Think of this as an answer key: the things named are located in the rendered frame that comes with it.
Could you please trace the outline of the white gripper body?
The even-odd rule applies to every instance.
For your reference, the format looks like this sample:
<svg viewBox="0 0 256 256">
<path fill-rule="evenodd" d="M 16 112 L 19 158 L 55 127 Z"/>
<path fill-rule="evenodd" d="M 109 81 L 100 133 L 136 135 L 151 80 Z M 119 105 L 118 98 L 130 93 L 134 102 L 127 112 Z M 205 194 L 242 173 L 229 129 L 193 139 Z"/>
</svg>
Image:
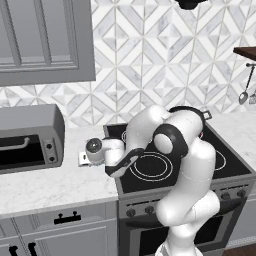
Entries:
<svg viewBox="0 0 256 256">
<path fill-rule="evenodd" d="M 80 153 L 78 154 L 78 166 L 79 166 L 79 167 L 99 166 L 99 165 L 102 165 L 103 163 L 104 163 L 103 160 L 98 161 L 98 162 L 91 162 L 91 161 L 88 159 L 88 156 L 87 156 L 87 154 L 86 154 L 85 151 L 80 152 Z"/>
</svg>

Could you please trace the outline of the black pot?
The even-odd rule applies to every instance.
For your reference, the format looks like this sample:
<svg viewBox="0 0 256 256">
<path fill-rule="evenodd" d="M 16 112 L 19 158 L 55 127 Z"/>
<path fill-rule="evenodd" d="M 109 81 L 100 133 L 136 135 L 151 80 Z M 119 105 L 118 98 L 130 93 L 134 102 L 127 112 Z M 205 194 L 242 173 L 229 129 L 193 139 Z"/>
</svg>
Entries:
<svg viewBox="0 0 256 256">
<path fill-rule="evenodd" d="M 196 138 L 204 129 L 205 121 L 212 118 L 209 110 L 201 111 L 190 106 L 177 106 L 169 110 L 167 135 L 169 138 L 182 136 L 185 140 Z"/>
</svg>

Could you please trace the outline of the grey drawer front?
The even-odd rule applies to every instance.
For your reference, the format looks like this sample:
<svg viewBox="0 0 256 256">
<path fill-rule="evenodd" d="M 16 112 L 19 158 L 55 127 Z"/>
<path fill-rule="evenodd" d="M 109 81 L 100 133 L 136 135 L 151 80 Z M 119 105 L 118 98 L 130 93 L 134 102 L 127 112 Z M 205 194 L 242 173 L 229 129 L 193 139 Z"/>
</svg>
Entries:
<svg viewBox="0 0 256 256">
<path fill-rule="evenodd" d="M 60 213 L 64 217 L 72 216 L 73 211 L 76 211 L 78 215 L 81 215 L 82 219 L 76 222 L 54 224 L 54 219 L 58 217 Z M 56 229 L 57 227 L 74 226 L 78 224 L 94 223 L 103 220 L 113 219 L 117 217 L 117 202 L 105 202 L 99 204 L 90 204 L 80 207 L 72 207 L 67 209 L 61 209 L 56 211 L 38 213 L 33 217 L 38 230 L 43 229 Z"/>
</svg>

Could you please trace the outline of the grey toaster oven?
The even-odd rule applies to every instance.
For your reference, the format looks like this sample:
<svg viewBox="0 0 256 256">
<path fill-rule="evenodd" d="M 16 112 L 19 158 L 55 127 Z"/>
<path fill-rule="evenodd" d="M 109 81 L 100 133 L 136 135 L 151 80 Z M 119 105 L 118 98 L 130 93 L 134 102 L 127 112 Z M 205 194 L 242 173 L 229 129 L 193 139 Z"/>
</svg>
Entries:
<svg viewBox="0 0 256 256">
<path fill-rule="evenodd" d="M 0 151 L 0 175 L 59 167 L 64 158 L 65 123 L 56 104 L 0 109 L 0 139 L 29 137 L 26 148 Z M 48 157 L 54 156 L 55 163 Z"/>
</svg>

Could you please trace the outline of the grey base cupboard door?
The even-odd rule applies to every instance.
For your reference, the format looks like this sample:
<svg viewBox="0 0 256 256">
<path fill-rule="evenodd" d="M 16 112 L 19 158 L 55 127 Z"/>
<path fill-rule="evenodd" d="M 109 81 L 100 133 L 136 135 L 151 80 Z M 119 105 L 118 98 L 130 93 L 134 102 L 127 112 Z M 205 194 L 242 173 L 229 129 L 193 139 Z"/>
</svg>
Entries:
<svg viewBox="0 0 256 256">
<path fill-rule="evenodd" d="M 38 256 L 118 256 L 117 219 L 23 235 Z"/>
<path fill-rule="evenodd" d="M 18 249 L 16 252 L 18 256 L 24 256 L 18 236 L 0 238 L 0 256 L 11 256 L 9 252 L 10 246 L 17 246 Z"/>
</svg>

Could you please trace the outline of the black oven door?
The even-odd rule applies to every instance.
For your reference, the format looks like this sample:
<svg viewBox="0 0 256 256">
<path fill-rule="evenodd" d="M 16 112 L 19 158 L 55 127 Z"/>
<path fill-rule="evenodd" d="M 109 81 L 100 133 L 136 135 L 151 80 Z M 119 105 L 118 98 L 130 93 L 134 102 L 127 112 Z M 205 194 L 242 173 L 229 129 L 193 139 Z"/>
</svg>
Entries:
<svg viewBox="0 0 256 256">
<path fill-rule="evenodd" d="M 158 198 L 137 198 L 119 203 L 119 256 L 154 256 L 158 247 L 165 241 L 169 228 L 134 229 L 126 227 L 120 219 L 124 218 L 127 208 L 136 207 L 140 202 L 160 201 Z M 218 231 L 203 231 L 202 227 L 196 233 L 195 245 L 203 256 L 222 256 L 236 222 Z"/>
</svg>

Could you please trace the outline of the black hob with oven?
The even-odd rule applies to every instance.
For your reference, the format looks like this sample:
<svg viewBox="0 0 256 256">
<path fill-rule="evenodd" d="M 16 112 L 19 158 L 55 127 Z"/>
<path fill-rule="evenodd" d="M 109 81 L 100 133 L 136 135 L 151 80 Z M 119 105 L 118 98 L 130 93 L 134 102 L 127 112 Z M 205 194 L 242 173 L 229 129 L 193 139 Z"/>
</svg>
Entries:
<svg viewBox="0 0 256 256">
<path fill-rule="evenodd" d="M 256 172 L 245 163 L 228 143 L 210 126 L 206 125 L 199 138 L 211 143 L 216 150 L 216 164 L 211 190 L 221 201 L 221 195 L 228 192 L 231 199 L 240 198 L 237 192 L 246 191 L 247 200 L 254 183 Z M 157 151 L 150 143 L 144 154 L 125 174 L 115 180 L 119 203 L 137 198 L 158 198 L 167 194 L 176 183 L 180 161 L 171 155 Z"/>
</svg>

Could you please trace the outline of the hanging metal ladle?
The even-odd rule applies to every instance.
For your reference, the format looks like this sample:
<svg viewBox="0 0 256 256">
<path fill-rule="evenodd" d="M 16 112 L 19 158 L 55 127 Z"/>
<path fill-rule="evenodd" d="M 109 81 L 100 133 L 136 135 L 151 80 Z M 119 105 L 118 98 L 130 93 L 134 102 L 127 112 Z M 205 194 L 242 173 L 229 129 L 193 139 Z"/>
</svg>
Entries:
<svg viewBox="0 0 256 256">
<path fill-rule="evenodd" d="M 254 69 L 256 68 L 256 66 L 255 66 L 255 67 L 250 67 L 250 68 L 251 68 L 251 71 L 250 71 L 250 74 L 249 74 L 249 77 L 248 77 L 248 81 L 247 81 L 247 84 L 246 84 L 246 88 L 245 88 L 245 90 L 239 95 L 238 101 L 239 101 L 239 104 L 240 104 L 240 105 L 243 105 L 243 104 L 246 102 L 246 100 L 248 99 L 247 89 L 248 89 L 248 87 L 249 87 L 249 84 L 250 84 L 250 81 L 251 81 L 251 78 L 252 78 L 252 75 L 253 75 L 253 72 L 254 72 Z"/>
</svg>

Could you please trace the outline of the black extractor hood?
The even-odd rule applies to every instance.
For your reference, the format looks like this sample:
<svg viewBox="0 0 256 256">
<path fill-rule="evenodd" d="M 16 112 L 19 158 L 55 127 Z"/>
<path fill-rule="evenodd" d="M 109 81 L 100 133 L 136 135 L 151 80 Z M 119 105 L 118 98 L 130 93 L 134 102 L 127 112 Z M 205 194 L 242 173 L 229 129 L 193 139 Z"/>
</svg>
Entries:
<svg viewBox="0 0 256 256">
<path fill-rule="evenodd" d="M 199 3 L 205 2 L 207 0 L 175 0 L 179 7 L 183 10 L 193 10 Z"/>
</svg>

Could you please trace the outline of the dark brown wooden shelf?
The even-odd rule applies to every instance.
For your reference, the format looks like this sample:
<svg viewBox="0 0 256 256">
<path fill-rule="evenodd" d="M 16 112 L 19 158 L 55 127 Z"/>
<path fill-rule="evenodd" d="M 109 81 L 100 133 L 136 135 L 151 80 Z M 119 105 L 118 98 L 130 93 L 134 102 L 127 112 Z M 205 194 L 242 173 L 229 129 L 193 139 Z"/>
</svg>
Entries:
<svg viewBox="0 0 256 256">
<path fill-rule="evenodd" d="M 254 47 L 235 47 L 233 52 L 246 57 L 252 61 L 256 61 L 256 46 Z"/>
</svg>

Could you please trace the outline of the grey wall cupboard door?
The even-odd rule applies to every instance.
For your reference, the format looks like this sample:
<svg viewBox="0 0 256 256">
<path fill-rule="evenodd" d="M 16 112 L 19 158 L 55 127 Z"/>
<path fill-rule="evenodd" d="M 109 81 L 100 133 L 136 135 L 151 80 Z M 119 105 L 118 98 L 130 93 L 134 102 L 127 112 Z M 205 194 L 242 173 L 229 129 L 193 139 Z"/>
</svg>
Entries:
<svg viewBox="0 0 256 256">
<path fill-rule="evenodd" d="M 0 0 L 0 87 L 95 79 L 90 0 Z"/>
</svg>

